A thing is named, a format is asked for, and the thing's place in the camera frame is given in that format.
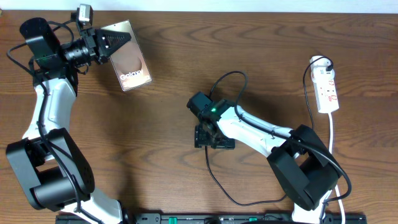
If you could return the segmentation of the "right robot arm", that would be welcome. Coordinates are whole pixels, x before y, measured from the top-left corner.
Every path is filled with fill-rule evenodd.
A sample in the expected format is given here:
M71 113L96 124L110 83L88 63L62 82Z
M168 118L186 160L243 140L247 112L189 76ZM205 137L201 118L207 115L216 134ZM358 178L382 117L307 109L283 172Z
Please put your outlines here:
M312 128L284 128L263 121L229 100L198 92L187 108L198 118L195 147L234 149L240 141L264 156L285 195L294 202L292 219L323 223L330 192L345 171Z

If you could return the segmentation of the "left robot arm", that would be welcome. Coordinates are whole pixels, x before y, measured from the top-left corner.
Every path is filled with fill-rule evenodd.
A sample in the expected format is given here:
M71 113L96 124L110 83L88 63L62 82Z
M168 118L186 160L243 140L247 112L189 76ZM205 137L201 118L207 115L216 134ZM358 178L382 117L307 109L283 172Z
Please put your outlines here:
M85 28L80 19L75 24L80 36L66 44L55 31L67 28L67 22L35 17L21 25L33 54L25 70L37 101L27 131L7 146L6 157L34 209L72 213L89 223L132 223L120 201L96 188L93 171L69 133L78 76L92 63L106 63L131 35Z

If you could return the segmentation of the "white power strip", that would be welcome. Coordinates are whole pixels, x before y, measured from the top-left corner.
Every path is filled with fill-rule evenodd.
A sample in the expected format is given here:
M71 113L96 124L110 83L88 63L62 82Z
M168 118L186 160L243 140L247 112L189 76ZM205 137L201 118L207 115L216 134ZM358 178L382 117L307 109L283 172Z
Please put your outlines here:
M328 114L339 109L335 71L330 59L316 55L310 59L311 79L315 90L317 110Z

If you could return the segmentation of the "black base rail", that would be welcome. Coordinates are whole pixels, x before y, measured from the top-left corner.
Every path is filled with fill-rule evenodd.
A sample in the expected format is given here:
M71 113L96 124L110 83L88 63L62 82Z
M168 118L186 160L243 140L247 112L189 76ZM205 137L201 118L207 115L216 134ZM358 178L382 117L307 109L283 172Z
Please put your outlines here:
M367 224L365 215L346 215L347 224ZM76 215L57 215L56 224L89 223ZM265 213L262 215L162 215L159 213L142 213L132 218L137 224L206 224L206 223L304 223L294 222L288 213ZM326 214L322 223L339 224L341 216Z

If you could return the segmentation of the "Galaxy S25 Ultra smartphone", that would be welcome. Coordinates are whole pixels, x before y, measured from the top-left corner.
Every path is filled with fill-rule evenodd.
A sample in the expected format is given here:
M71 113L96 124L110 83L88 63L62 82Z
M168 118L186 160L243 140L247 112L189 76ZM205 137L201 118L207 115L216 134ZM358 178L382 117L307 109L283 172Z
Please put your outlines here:
M102 29L127 32L131 35L131 40L110 57L122 90L129 91L151 83L152 76L147 68L145 58L130 21L118 22L104 26Z

